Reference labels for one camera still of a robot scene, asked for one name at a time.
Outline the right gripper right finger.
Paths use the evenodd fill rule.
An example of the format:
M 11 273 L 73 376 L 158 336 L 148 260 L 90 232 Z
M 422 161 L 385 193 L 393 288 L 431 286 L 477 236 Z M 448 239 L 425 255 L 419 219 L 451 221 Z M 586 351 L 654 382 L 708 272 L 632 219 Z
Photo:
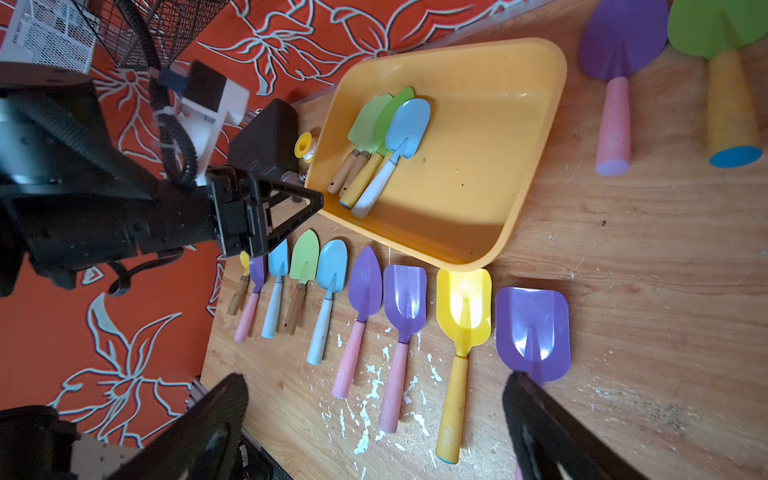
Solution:
M 520 479 L 643 479 L 524 372 L 512 373 L 502 405 Z

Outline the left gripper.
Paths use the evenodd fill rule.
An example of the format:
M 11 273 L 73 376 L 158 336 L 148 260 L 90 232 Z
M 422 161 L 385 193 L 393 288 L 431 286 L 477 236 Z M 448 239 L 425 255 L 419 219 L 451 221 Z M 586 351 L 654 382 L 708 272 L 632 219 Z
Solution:
M 324 207 L 324 194 L 229 166 L 206 171 L 216 239 L 229 258 L 271 253 Z

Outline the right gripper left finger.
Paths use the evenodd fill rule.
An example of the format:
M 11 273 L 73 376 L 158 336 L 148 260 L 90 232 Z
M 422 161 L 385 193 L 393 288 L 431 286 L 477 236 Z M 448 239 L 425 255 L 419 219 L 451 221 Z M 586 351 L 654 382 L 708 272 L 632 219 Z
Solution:
M 228 479 L 249 394 L 245 377 L 226 376 L 111 479 Z

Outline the light blue shovel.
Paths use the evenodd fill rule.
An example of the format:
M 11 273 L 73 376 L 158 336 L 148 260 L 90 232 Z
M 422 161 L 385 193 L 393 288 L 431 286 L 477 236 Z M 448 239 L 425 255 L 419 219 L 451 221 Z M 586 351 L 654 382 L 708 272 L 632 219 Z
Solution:
M 391 158 L 371 180 L 352 209 L 358 219 L 364 219 L 385 189 L 398 161 L 412 158 L 419 148 L 431 118 L 431 105 L 423 98 L 404 102 L 395 112 L 385 138 L 386 147 L 393 152 Z
M 319 365 L 323 359 L 334 295 L 340 293 L 344 288 L 347 265 L 347 246 L 342 239 L 331 240 L 322 248 L 319 257 L 317 283 L 325 291 L 325 297 L 307 354 L 307 363 L 310 365 Z
M 282 302 L 283 279 L 289 272 L 288 241 L 283 240 L 268 255 L 269 273 L 275 278 L 275 284 L 270 296 L 261 336 L 271 339 L 275 336 Z

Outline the green shovel wooden handle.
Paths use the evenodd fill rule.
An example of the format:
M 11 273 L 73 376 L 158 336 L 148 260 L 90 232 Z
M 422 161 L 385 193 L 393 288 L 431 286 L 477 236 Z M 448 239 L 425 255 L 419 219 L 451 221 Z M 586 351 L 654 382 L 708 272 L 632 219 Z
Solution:
M 308 229 L 294 245 L 289 276 L 296 281 L 296 288 L 291 294 L 288 313 L 283 321 L 287 334 L 293 335 L 301 317 L 301 309 L 306 298 L 307 284 L 316 278 L 320 255 L 320 242 L 314 230 Z

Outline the purple scoop shovel pink handle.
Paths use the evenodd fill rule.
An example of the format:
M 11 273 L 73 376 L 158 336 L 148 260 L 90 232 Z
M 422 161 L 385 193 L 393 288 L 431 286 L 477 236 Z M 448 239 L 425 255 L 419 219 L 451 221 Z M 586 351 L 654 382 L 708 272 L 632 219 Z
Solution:
M 254 288 L 245 304 L 240 322 L 234 335 L 235 342 L 243 343 L 248 337 L 253 320 L 255 318 L 260 291 L 265 283 L 266 273 L 264 266 L 264 256 L 251 257 L 245 251 L 243 251 L 240 253 L 240 260 L 246 270 L 246 273 L 249 275 L 250 280 L 254 284 Z

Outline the green shovel yellow handle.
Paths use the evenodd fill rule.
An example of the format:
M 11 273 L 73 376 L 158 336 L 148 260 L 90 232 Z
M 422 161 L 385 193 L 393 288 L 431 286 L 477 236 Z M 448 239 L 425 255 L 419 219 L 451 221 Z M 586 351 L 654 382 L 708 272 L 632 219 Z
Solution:
M 414 97 L 414 89 L 411 86 L 407 86 L 392 97 L 381 110 L 371 131 L 373 141 L 372 152 L 359 168 L 353 168 L 352 176 L 348 178 L 348 182 L 342 187 L 339 203 L 344 208 L 351 210 L 356 205 L 362 193 L 382 167 L 384 161 L 392 155 L 392 152 L 385 144 L 386 135 L 397 109 Z
M 723 169 L 763 153 L 752 95 L 739 50 L 767 33 L 762 0 L 672 3 L 668 38 L 678 51 L 708 61 L 707 144 L 710 164 Z

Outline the yellow shovel purple handle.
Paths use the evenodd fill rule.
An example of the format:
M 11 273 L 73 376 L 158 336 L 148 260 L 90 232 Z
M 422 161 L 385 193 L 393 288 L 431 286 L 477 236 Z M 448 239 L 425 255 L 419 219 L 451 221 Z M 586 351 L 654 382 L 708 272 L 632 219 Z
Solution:
M 250 256 L 246 251 L 242 251 L 239 254 L 239 259 L 243 267 L 243 272 L 227 309 L 227 314 L 230 316 L 236 315 L 241 309 L 250 282 Z

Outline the purple square shovel pink handle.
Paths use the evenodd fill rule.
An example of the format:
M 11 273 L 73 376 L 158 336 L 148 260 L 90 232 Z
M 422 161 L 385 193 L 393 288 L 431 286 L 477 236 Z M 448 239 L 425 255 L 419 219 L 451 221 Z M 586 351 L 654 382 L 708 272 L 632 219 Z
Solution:
M 496 296 L 496 347 L 514 372 L 540 387 L 570 370 L 569 306 L 554 290 L 504 287 Z

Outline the purple pointed shovel pink handle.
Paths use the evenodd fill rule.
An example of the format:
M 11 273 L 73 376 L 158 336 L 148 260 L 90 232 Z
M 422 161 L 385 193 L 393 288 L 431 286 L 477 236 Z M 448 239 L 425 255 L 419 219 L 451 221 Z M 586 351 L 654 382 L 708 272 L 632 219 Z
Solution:
M 332 388 L 332 395 L 336 398 L 346 399 L 349 395 L 366 321 L 379 311 L 382 297 L 381 268 L 373 248 L 366 246 L 358 256 L 350 277 L 348 298 L 350 305 L 357 311 L 357 317 L 353 323 Z

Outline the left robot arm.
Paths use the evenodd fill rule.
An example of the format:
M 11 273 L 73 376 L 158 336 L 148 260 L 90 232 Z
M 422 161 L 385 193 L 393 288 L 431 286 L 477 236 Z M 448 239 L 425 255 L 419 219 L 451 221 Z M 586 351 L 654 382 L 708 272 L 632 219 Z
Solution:
M 105 264 L 125 294 L 145 269 L 178 260 L 192 244 L 217 241 L 222 253 L 264 255 L 324 204 L 321 193 L 257 175 L 211 156 L 222 126 L 243 118 L 249 94 L 194 62 L 180 106 L 147 18 L 132 1 L 117 9 L 144 54 L 158 131 L 158 178 L 112 142 L 93 79 L 76 70 L 26 62 L 1 65 L 1 293 L 21 266 L 71 290 L 77 275 Z

